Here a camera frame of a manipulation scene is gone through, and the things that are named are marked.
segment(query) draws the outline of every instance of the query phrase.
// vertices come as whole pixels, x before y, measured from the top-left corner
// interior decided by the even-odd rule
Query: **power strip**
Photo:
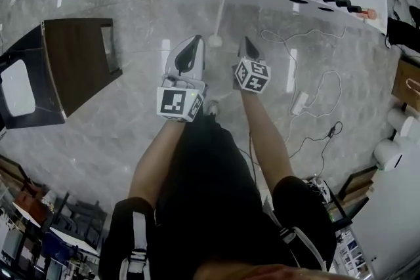
[[[293,115],[300,115],[303,108],[305,107],[305,103],[308,100],[309,95],[303,91],[301,91],[293,105],[293,107],[291,108],[291,113]]]

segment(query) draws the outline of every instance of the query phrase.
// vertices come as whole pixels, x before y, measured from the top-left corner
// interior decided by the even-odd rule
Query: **white cable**
[[[309,30],[309,31],[307,31],[306,33],[298,33],[298,34],[291,35],[291,36],[289,36],[287,39],[284,39],[283,37],[279,36],[278,34],[273,33],[273,32],[272,32],[272,31],[270,31],[270,30],[262,30],[262,31],[261,31],[261,37],[262,37],[262,39],[264,39],[265,41],[268,41],[268,42],[273,42],[273,43],[283,43],[283,44],[284,44],[284,47],[286,48],[287,53],[288,53],[288,54],[290,55],[290,57],[291,57],[291,58],[295,61],[295,70],[294,70],[294,72],[293,72],[293,78],[295,79],[295,84],[294,84],[294,87],[293,87],[293,96],[292,96],[292,99],[291,99],[291,105],[290,105],[290,108],[288,109],[288,113],[289,113],[289,115],[290,115],[290,116],[292,116],[292,115],[293,115],[293,114],[291,113],[291,108],[293,107],[293,105],[294,105],[294,103],[295,103],[296,90],[297,90],[297,67],[298,67],[298,65],[299,65],[299,64],[298,64],[298,62],[297,62],[296,58],[294,58],[294,57],[293,57],[293,55],[290,53],[289,48],[287,47],[286,42],[287,42],[287,41],[289,41],[290,39],[294,38],[294,37],[298,37],[298,36],[306,36],[306,35],[308,35],[308,34],[312,33],[313,31],[317,31],[317,32],[319,32],[319,33],[321,33],[321,34],[323,34],[323,35],[334,36],[334,37],[336,37],[337,39],[342,39],[342,38],[346,35],[347,27],[345,27],[345,28],[344,28],[344,32],[343,32],[343,34],[342,34],[341,36],[337,36],[337,35],[330,34],[330,33],[325,33],[325,32],[323,32],[323,31],[320,31],[320,30],[317,30],[317,29],[313,29],[313,30]],[[281,41],[271,40],[271,39],[269,39],[269,38],[265,37],[265,36],[264,36],[264,33],[269,33],[269,34],[273,35],[274,37],[276,37],[277,39],[281,39]],[[333,109],[332,109],[329,113],[324,113],[324,114],[322,114],[322,115],[314,115],[314,114],[309,113],[309,112],[307,112],[307,111],[303,111],[302,113],[300,113],[300,114],[298,114],[298,115],[293,115],[293,118],[290,120],[289,135],[287,136],[285,143],[287,143],[287,142],[289,141],[290,134],[291,134],[291,125],[292,125],[292,122],[293,122],[293,120],[295,120],[298,116],[300,116],[300,115],[302,115],[302,114],[308,114],[308,115],[311,115],[311,116],[313,116],[313,117],[315,117],[315,118],[320,118],[320,117],[324,117],[324,116],[326,116],[326,115],[331,115],[331,114],[334,112],[335,108],[337,107],[337,105],[338,105],[338,103],[339,103],[339,101],[340,101],[341,94],[343,93],[343,89],[341,88],[341,76],[340,76],[340,74],[339,74],[339,73],[337,73],[336,71],[333,71],[333,70],[328,70],[328,71],[324,72],[324,74],[322,75],[321,83],[320,83],[320,85],[319,85],[319,87],[318,87],[318,90],[316,91],[316,94],[315,94],[315,98],[314,98],[314,100],[313,100],[313,101],[312,101],[312,103],[310,103],[308,106],[305,106],[305,108],[310,108],[310,107],[311,107],[311,106],[315,103],[315,101],[316,101],[316,99],[318,98],[318,95],[319,95],[319,93],[320,93],[320,89],[321,89],[322,83],[324,82],[324,77],[325,77],[325,75],[326,75],[327,73],[335,73],[335,74],[337,75],[337,77],[339,78],[340,95],[339,95],[339,97],[338,97],[338,99],[337,99],[336,103],[334,104]]]

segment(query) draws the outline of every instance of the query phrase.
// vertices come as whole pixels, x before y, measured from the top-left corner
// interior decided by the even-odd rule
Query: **box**
[[[235,72],[243,90],[261,93],[271,79],[271,69],[265,64],[241,58]]]
[[[198,89],[157,88],[156,112],[166,119],[193,121],[204,97]]]
[[[402,58],[396,70],[392,94],[420,111],[420,67]]]

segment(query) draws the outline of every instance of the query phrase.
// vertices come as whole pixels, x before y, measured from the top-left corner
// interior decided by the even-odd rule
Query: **black and white marker cube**
[[[271,69],[265,64],[241,58],[235,76],[243,90],[260,93],[271,79]]]
[[[203,103],[197,89],[157,88],[157,114],[177,121],[193,121]]]

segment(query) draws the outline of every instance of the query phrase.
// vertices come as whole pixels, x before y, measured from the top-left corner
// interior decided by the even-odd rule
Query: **wall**
[[[376,279],[384,279],[420,250],[420,149],[408,146],[398,169],[378,172],[369,202],[352,230]]]

